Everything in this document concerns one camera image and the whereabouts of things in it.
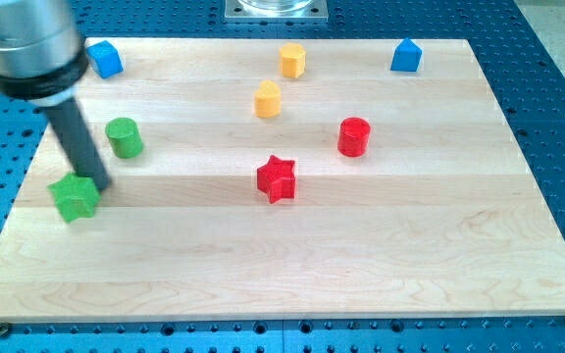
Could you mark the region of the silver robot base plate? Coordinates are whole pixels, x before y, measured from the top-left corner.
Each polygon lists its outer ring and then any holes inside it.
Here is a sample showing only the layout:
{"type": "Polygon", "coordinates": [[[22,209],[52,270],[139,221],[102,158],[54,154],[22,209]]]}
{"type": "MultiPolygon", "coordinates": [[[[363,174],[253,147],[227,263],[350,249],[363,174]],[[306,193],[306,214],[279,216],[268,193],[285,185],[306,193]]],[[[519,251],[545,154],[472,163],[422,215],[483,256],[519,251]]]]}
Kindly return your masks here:
{"type": "Polygon", "coordinates": [[[326,20],[327,0],[226,0],[225,18],[233,22],[326,20]]]}

